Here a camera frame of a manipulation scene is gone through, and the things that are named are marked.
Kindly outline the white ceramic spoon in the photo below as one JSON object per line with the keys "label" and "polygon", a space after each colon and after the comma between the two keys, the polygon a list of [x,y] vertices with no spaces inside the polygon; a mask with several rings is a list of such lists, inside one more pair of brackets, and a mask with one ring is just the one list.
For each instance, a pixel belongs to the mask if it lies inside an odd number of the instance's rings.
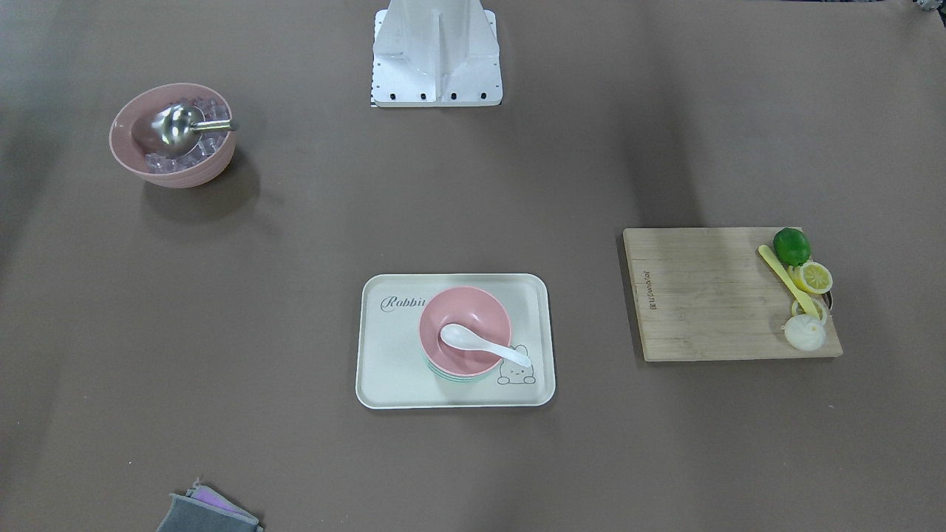
{"label": "white ceramic spoon", "polygon": [[467,327],[462,326],[462,324],[446,324],[445,327],[440,329],[440,339],[447,346],[452,348],[465,351],[490,352],[524,368],[533,366],[530,357],[527,355],[514,350],[514,348],[500,346],[500,344],[494,343],[493,341],[488,341],[486,338],[467,329]]}

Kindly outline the green lime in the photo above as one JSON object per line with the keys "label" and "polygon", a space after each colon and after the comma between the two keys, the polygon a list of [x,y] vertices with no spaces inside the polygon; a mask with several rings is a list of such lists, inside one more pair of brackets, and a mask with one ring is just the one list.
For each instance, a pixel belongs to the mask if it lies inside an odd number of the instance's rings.
{"label": "green lime", "polygon": [[801,266],[811,258],[807,236],[794,227],[783,227],[778,231],[772,240],[772,249],[782,263],[792,267]]}

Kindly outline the green bowl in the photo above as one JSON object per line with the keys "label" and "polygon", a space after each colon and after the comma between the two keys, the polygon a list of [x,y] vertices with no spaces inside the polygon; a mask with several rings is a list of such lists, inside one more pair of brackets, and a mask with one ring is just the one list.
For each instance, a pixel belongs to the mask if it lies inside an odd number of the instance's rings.
{"label": "green bowl", "polygon": [[501,363],[498,361],[496,364],[494,364],[494,366],[487,368],[486,371],[475,376],[456,376],[440,369],[439,367],[436,367],[435,364],[432,363],[428,357],[426,357],[426,355],[423,357],[423,362],[426,364],[426,367],[428,367],[429,370],[435,374],[435,376],[446,381],[451,381],[452,383],[476,383],[476,381],[481,381],[484,378],[489,377],[490,374],[494,373],[494,371],[496,371],[497,368],[500,368],[501,366]]}

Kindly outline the grey folded cloth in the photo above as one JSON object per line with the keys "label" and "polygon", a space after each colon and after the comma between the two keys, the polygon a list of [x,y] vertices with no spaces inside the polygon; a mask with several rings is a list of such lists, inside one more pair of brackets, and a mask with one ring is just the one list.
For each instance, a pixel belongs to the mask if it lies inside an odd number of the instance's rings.
{"label": "grey folded cloth", "polygon": [[263,531],[256,516],[233,504],[209,485],[193,482],[183,494],[170,495],[158,531]]}

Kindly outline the bamboo cutting board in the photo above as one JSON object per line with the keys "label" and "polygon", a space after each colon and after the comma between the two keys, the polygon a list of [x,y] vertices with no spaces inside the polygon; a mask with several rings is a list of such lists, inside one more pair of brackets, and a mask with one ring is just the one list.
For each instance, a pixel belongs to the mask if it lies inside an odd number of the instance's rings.
{"label": "bamboo cutting board", "polygon": [[835,358],[828,317],[813,352],[785,340],[794,297],[757,253],[776,227],[628,228],[624,247],[646,361]]}

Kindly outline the metal ice scoop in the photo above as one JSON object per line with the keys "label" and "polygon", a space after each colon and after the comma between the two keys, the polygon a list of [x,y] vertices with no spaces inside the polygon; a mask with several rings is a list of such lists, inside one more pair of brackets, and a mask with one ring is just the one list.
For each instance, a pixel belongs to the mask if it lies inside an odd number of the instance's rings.
{"label": "metal ice scoop", "polygon": [[145,154],[176,158],[190,152],[204,132],[236,131],[234,119],[207,119],[196,106],[176,103],[132,126],[132,139]]}

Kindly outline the large pink ice bowl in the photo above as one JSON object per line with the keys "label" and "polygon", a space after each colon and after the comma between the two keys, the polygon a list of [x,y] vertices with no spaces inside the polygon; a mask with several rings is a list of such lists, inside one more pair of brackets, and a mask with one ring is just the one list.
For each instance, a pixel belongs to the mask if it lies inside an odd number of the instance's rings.
{"label": "large pink ice bowl", "polygon": [[109,126],[109,149],[126,171],[166,188],[221,175],[236,148],[234,112],[217,91],[173,82],[132,98]]}

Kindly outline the yellow plastic knife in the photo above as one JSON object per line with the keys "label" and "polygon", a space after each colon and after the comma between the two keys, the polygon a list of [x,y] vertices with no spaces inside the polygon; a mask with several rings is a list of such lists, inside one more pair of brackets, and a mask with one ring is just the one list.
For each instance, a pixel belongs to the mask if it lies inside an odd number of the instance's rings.
{"label": "yellow plastic knife", "polygon": [[808,314],[808,316],[822,320],[824,316],[823,313],[819,311],[819,307],[815,305],[814,300],[811,299],[807,292],[804,292],[804,290],[801,290],[795,285],[783,266],[783,263],[777,258],[776,253],[768,245],[760,245],[757,249],[757,253],[760,258],[770,266],[770,269],[773,270],[773,273],[780,281],[784,283],[784,286],[787,286],[795,302],[800,304],[801,310]]}

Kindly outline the lemon slice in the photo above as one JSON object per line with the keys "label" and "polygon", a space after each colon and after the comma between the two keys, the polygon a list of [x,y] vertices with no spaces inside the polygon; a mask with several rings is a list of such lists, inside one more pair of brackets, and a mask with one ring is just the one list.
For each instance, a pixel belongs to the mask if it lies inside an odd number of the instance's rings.
{"label": "lemon slice", "polygon": [[[813,299],[813,304],[815,309],[817,309],[817,313],[815,314],[817,314],[819,323],[827,324],[828,317],[830,317],[830,310],[825,306],[823,301],[819,299]],[[807,314],[807,311],[801,306],[800,301],[794,300],[791,305],[791,314],[792,316],[804,316],[804,314]]]}
{"label": "lemon slice", "polygon": [[830,270],[818,262],[805,262],[789,269],[789,276],[794,285],[810,294],[825,294],[834,286],[834,277]]}

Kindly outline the white steamed bun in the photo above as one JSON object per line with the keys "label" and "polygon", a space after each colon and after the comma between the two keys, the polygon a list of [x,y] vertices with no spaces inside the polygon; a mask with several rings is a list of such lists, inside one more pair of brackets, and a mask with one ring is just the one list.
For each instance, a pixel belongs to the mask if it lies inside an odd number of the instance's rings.
{"label": "white steamed bun", "polygon": [[808,314],[792,316],[783,325],[783,335],[792,347],[804,352],[823,347],[827,337],[824,324]]}

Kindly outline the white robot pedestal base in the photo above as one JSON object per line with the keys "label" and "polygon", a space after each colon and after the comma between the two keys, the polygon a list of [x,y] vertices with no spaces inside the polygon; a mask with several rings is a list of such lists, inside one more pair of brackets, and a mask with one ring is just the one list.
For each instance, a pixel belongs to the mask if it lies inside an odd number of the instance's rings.
{"label": "white robot pedestal base", "polygon": [[499,106],[499,33],[480,1],[392,1],[374,17],[378,108]]}

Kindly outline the cream rabbit tray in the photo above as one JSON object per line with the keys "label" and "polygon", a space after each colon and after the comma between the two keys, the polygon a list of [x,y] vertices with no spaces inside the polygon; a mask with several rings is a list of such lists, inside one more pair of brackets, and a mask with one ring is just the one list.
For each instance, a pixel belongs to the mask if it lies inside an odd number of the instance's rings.
{"label": "cream rabbit tray", "polygon": [[[426,303],[450,287],[479,287],[506,308],[514,348],[531,359],[506,359],[476,383],[452,383],[423,362],[418,335]],[[557,387],[548,290],[530,273],[378,275],[362,290],[355,393],[370,409],[533,407]]]}

